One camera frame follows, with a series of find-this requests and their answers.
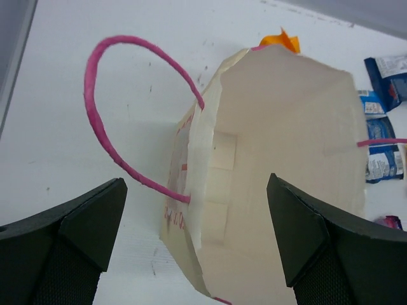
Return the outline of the blue sweet chilli crisps bag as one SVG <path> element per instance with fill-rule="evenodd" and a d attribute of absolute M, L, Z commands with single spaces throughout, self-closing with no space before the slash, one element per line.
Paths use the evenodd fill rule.
<path fill-rule="evenodd" d="M 386 112 L 406 102 L 406 55 L 369 57 L 364 64 Z"/>

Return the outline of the aluminium front rail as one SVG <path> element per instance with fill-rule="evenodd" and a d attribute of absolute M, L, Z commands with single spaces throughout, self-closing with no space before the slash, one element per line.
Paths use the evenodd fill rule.
<path fill-rule="evenodd" d="M 31 30 L 36 0 L 1 0 L 1 129 Z"/>

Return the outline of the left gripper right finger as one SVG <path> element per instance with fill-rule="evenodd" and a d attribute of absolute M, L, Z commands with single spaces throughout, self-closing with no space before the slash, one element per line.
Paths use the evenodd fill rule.
<path fill-rule="evenodd" d="M 362 219 L 271 174 L 268 206 L 297 304 L 406 304 L 406 232 Z"/>

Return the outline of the dark blue chips bag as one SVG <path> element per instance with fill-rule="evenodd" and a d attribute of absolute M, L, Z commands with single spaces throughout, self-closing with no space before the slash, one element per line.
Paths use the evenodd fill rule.
<path fill-rule="evenodd" d="M 366 120 L 369 139 L 394 139 L 394 129 L 388 117 Z M 383 180 L 403 179 L 404 166 L 397 144 L 369 145 L 366 163 L 366 182 L 376 184 Z"/>

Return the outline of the purple blue snack packet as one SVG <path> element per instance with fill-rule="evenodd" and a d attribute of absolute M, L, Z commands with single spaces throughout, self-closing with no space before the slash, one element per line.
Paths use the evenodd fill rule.
<path fill-rule="evenodd" d="M 401 221 L 399 217 L 395 215 L 386 215 L 378 217 L 374 220 L 374 223 L 380 224 L 382 226 L 390 227 L 393 229 L 403 230 Z"/>

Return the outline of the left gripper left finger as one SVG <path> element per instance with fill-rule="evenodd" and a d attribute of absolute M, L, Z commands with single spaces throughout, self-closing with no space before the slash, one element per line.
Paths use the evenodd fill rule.
<path fill-rule="evenodd" d="M 1 304 L 92 304 L 126 197 L 125 181 L 112 179 L 1 226 Z"/>

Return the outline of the orange snack packet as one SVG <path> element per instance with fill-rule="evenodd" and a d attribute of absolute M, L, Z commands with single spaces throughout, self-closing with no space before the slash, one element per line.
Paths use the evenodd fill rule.
<path fill-rule="evenodd" d="M 300 40 L 298 36 L 289 36 L 281 27 L 280 34 L 265 36 L 259 43 L 259 47 L 279 44 L 293 53 L 301 53 Z"/>

